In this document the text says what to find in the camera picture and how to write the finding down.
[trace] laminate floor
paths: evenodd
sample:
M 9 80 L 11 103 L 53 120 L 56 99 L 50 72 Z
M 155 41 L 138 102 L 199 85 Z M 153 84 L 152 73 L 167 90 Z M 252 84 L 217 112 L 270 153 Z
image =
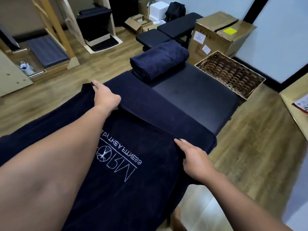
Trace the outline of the laminate floor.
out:
M 77 94 L 83 83 L 105 82 L 131 69 L 129 58 L 142 45 L 128 30 L 117 29 L 123 43 L 89 54 L 66 32 L 80 66 L 55 74 L 0 98 L 0 136 L 10 134 Z M 265 85 L 240 106 L 218 135 L 210 154 L 217 169 L 279 219 L 289 198 L 307 143 L 280 96 Z M 232 230 L 205 186 L 191 185 L 181 202 L 188 230 Z

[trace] forearm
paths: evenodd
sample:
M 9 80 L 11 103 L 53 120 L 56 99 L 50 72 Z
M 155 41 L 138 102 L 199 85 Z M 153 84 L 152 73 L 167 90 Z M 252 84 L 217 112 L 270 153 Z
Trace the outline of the forearm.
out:
M 234 231 L 291 230 L 240 192 L 223 174 L 217 172 L 203 184 L 216 198 Z
M 1 227 L 12 216 L 24 228 L 31 223 L 37 226 L 29 228 L 41 230 L 62 227 L 90 168 L 107 114 L 101 107 L 90 109 L 0 168 Z

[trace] yellow sticky note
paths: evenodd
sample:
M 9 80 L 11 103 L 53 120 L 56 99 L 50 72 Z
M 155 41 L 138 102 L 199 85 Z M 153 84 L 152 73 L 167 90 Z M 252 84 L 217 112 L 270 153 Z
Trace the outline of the yellow sticky note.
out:
M 229 27 L 226 30 L 223 30 L 223 32 L 225 32 L 225 33 L 227 33 L 229 35 L 232 35 L 232 34 L 236 33 L 237 30 L 233 29 L 232 27 Z

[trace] black backpack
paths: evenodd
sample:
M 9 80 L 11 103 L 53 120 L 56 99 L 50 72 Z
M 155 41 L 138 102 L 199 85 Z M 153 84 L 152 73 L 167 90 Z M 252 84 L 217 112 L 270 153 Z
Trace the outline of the black backpack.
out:
M 178 3 L 178 2 L 172 2 L 170 3 L 170 6 L 168 7 L 168 10 L 166 12 L 166 18 L 165 21 L 169 22 L 171 20 L 177 19 L 179 17 L 183 17 L 186 14 L 186 8 L 185 5 Z

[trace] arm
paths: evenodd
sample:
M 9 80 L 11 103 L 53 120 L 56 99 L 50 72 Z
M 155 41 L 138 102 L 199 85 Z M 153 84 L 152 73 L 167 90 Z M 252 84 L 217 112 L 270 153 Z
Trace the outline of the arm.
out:
M 290 231 L 214 169 L 207 154 L 185 140 L 174 140 L 185 152 L 185 172 L 214 195 L 234 231 Z
M 121 97 L 93 81 L 94 107 L 0 167 L 0 230 L 60 230 Z

